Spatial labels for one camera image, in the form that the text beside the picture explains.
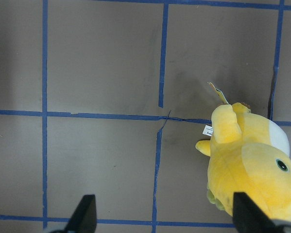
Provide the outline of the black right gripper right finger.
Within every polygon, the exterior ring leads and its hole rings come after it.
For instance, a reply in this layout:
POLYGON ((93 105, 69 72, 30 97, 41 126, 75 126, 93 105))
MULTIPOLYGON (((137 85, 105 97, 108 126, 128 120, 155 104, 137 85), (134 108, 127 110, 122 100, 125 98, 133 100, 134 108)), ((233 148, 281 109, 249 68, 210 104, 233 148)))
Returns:
POLYGON ((233 196, 233 224, 239 233, 276 233, 276 225, 244 192, 233 196))

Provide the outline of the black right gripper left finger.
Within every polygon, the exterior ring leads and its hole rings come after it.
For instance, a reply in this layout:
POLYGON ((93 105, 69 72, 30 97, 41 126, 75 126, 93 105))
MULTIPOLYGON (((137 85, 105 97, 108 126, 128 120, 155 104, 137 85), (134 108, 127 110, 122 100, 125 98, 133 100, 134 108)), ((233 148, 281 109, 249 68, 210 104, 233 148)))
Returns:
POLYGON ((95 195, 84 195, 65 227, 66 233, 94 233, 97 228, 95 195))

